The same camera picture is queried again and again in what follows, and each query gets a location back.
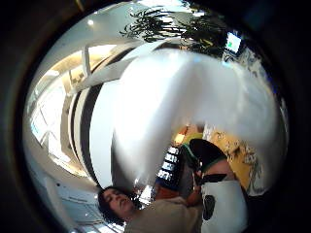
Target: dark hair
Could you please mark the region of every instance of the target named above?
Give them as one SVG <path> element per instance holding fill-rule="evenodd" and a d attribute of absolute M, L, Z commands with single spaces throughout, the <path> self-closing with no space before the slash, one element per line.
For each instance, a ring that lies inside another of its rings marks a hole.
<path fill-rule="evenodd" d="M 108 189 L 115 189 L 115 190 L 123 193 L 124 195 L 126 195 L 133 202 L 134 206 L 137 209 L 141 208 L 141 203 L 139 202 L 138 199 L 135 198 L 136 195 L 134 192 L 127 191 L 126 189 L 123 189 L 121 187 L 110 185 L 110 186 L 107 186 L 107 187 L 99 190 L 99 192 L 97 194 L 98 210 L 101 212 L 104 219 L 108 223 L 115 223 L 118 225 L 124 225 L 124 220 L 121 219 L 119 216 L 117 216 L 117 214 L 110 208 L 109 203 L 106 202 L 106 200 L 103 196 L 103 193 Z"/>

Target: monitor screen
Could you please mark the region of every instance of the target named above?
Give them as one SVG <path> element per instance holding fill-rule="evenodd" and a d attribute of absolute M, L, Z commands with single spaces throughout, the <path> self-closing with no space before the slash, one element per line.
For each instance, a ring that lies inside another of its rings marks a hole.
<path fill-rule="evenodd" d="M 237 53 L 239 51 L 240 44 L 241 44 L 241 38 L 238 38 L 231 32 L 227 33 L 226 44 L 225 44 L 225 48 L 227 50 L 231 50 Z"/>

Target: ceiling light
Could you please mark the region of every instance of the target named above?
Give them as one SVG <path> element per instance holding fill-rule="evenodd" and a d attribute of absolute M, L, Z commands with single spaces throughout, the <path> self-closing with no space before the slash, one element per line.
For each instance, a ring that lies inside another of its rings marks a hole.
<path fill-rule="evenodd" d="M 47 76 L 59 76 L 59 72 L 54 71 L 54 70 L 48 70 L 45 75 L 47 75 Z"/>
<path fill-rule="evenodd" d="M 92 19 L 89 19 L 89 20 L 87 21 L 87 24 L 88 24 L 89 26 L 92 26 L 92 25 L 94 24 L 94 21 L 93 21 Z"/>

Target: woman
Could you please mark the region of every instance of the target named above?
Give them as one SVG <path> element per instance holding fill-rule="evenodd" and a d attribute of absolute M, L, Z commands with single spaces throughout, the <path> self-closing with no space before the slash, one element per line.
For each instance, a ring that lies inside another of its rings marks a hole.
<path fill-rule="evenodd" d="M 124 232 L 200 232 L 199 186 L 187 200 L 182 197 L 156 200 L 143 210 L 132 197 L 121 188 L 108 186 L 98 193 L 99 209 L 108 222 L 119 225 L 126 222 Z"/>

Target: green leaves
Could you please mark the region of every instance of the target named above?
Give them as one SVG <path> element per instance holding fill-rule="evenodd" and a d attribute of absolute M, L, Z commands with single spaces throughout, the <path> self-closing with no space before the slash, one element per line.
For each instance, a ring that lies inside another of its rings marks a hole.
<path fill-rule="evenodd" d="M 184 40 L 193 39 L 194 43 L 187 45 L 189 50 L 210 54 L 222 55 L 225 48 L 227 28 L 219 24 L 221 16 L 206 9 L 205 15 L 192 17 L 189 23 L 178 21 L 164 21 L 173 12 L 158 9 L 144 9 L 130 14 L 135 18 L 134 22 L 120 31 L 123 37 L 138 38 L 150 43 L 165 38 L 181 37 Z"/>

